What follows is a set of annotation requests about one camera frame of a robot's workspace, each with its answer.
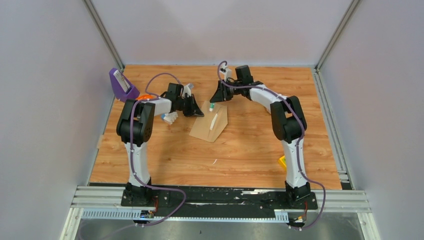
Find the green white glue stick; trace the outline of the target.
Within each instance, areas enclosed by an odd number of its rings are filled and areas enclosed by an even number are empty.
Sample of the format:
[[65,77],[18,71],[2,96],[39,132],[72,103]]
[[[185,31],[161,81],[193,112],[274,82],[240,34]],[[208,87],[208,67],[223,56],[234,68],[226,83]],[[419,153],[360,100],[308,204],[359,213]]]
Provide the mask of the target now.
[[212,102],[209,106],[209,111],[212,112],[214,110],[214,108],[215,108],[215,103]]

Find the brown paper envelope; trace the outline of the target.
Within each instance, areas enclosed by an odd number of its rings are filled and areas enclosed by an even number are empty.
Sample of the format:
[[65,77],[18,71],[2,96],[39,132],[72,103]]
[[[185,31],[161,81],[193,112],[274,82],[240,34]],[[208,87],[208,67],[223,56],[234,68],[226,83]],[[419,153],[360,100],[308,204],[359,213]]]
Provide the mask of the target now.
[[[213,143],[228,124],[228,108],[226,105],[215,103],[213,111],[210,112],[209,107],[210,102],[204,101],[200,108],[204,113],[204,117],[196,118],[189,135]],[[216,123],[213,130],[210,130],[211,121],[216,113],[218,113]]]

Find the beige letter paper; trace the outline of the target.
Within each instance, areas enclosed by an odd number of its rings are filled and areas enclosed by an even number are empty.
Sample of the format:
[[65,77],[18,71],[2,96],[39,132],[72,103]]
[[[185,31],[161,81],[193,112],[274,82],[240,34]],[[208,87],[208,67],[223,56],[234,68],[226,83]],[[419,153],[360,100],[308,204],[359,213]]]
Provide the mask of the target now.
[[212,121],[211,121],[211,123],[210,123],[210,127],[209,127],[209,130],[210,130],[210,131],[212,131],[212,130],[214,129],[214,126],[215,126],[215,123],[216,123],[216,121],[217,121],[217,118],[218,118],[218,113],[216,113],[216,114],[214,115],[214,117],[212,118]]

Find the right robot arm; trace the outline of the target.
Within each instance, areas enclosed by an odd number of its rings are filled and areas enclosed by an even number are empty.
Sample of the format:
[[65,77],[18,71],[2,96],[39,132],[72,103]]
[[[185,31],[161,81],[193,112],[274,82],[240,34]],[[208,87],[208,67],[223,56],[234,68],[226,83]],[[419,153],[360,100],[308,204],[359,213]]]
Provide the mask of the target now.
[[218,85],[209,100],[215,103],[230,101],[242,95],[261,104],[271,114],[271,125],[275,137],[281,141],[284,151],[286,179],[285,201],[292,209],[298,209],[311,195],[311,186],[302,168],[304,166],[303,142],[307,128],[306,119],[297,96],[284,96],[255,81],[248,65],[235,68],[236,78],[226,61],[217,67]]

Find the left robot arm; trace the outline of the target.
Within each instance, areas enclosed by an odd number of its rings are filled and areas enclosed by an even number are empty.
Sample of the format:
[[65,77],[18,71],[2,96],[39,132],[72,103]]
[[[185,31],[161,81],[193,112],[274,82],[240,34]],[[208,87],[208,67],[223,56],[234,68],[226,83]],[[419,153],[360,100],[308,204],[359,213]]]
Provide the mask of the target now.
[[169,125],[178,118],[203,117],[193,84],[170,83],[161,95],[147,93],[135,99],[127,99],[119,117],[116,133],[124,143],[129,164],[129,178],[123,190],[121,205],[146,207],[153,201],[153,186],[148,170],[147,148],[153,133],[154,118],[160,116]]

